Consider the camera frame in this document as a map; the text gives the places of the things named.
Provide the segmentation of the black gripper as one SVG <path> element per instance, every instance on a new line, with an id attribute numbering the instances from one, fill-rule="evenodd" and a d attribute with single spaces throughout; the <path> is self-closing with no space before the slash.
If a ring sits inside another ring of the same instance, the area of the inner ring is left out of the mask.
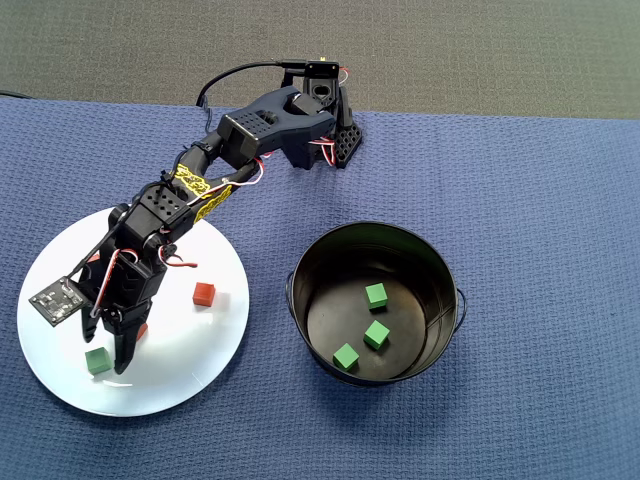
<path id="1" fill-rule="evenodd" d="M 88 299 L 81 308 L 85 342 L 91 342 L 95 336 L 100 309 L 95 309 L 94 304 L 108 264 L 108 260 L 94 260 L 81 270 L 81 292 Z M 133 359 L 138 334 L 150 312 L 150 303 L 146 301 L 158 292 L 163 278 L 164 267 L 159 260 L 142 259 L 134 263 L 129 257 L 118 257 L 111 269 L 99 307 L 109 308 L 107 331 L 114 336 L 114 370 L 117 374 L 122 374 Z"/>

